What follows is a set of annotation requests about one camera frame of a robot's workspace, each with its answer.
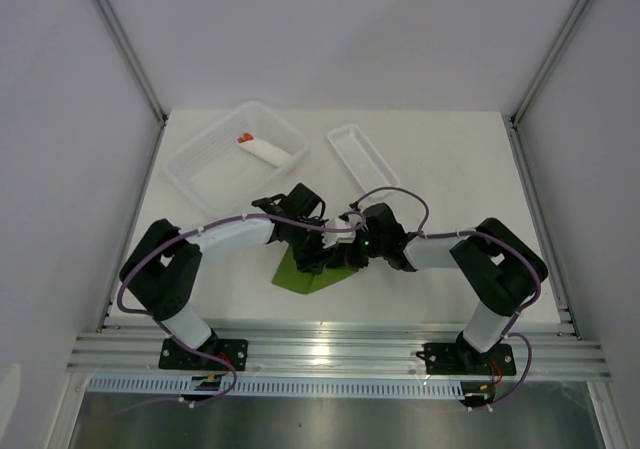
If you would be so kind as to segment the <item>green paper napkin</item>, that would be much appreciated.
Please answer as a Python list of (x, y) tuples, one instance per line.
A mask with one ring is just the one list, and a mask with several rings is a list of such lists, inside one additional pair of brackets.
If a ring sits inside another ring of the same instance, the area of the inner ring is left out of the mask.
[(303, 273), (297, 269), (293, 251), (287, 249), (276, 269), (271, 284), (287, 291), (309, 295), (338, 284), (358, 272), (357, 269), (324, 269), (321, 274)]

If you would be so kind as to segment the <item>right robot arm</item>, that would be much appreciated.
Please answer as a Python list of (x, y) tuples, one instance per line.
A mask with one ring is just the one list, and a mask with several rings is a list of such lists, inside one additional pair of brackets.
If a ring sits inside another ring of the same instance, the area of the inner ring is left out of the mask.
[(464, 329), (452, 343), (426, 343), (417, 352), (429, 374), (512, 375), (504, 340), (525, 308), (537, 301), (548, 276), (542, 259), (496, 218), (460, 232), (408, 232), (386, 204), (365, 213), (356, 231), (345, 217), (323, 238), (328, 268), (362, 269), (381, 258), (401, 272), (459, 271), (478, 298)]

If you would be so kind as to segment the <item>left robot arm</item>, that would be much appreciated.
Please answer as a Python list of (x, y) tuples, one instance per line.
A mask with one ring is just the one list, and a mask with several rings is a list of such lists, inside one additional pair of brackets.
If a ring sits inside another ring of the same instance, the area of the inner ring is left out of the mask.
[(186, 229), (159, 219), (149, 226), (120, 269), (118, 309), (150, 317), (169, 336), (169, 355), (197, 369), (229, 366), (215, 330), (191, 301), (206, 256), (285, 242), (322, 244), (325, 201), (299, 183), (288, 194), (254, 201), (244, 214)]

